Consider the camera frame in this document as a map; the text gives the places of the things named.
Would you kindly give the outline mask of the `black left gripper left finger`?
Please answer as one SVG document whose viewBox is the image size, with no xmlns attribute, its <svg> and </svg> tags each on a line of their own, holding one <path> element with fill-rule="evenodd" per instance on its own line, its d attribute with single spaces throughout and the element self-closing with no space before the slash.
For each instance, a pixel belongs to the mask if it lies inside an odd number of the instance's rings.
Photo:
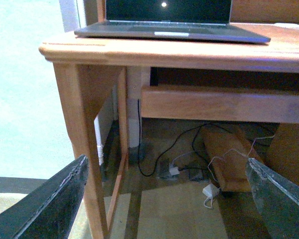
<svg viewBox="0 0 299 239">
<path fill-rule="evenodd" d="M 80 207 L 89 161 L 69 165 L 0 213 L 0 239 L 66 239 Z"/>
</svg>

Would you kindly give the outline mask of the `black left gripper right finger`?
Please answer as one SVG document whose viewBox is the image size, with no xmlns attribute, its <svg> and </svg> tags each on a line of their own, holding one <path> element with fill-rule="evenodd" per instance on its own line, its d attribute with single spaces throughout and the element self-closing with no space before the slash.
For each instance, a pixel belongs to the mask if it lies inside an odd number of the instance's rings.
<svg viewBox="0 0 299 239">
<path fill-rule="evenodd" d="M 299 239 L 299 186 L 254 158 L 246 176 L 256 208 L 273 239 Z"/>
</svg>

